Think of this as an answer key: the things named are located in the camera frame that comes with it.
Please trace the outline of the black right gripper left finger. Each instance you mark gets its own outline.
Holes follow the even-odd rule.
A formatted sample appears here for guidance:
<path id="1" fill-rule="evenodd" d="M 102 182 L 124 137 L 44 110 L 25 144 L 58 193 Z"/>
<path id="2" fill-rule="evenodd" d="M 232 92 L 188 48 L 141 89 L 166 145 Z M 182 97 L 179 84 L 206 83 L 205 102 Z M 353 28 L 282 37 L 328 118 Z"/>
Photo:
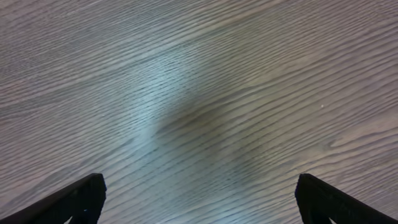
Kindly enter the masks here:
<path id="1" fill-rule="evenodd" d="M 104 177 L 93 173 L 1 219 L 1 224 L 97 224 L 105 200 Z"/>

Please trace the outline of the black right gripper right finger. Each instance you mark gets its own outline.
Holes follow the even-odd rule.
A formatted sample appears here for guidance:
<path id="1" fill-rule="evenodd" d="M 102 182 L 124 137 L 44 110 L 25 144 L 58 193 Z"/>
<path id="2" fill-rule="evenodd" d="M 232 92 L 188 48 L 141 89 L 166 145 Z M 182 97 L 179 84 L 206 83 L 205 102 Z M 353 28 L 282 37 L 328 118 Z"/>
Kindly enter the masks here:
<path id="1" fill-rule="evenodd" d="M 300 174 L 295 198 L 304 224 L 397 224 L 311 174 Z"/>

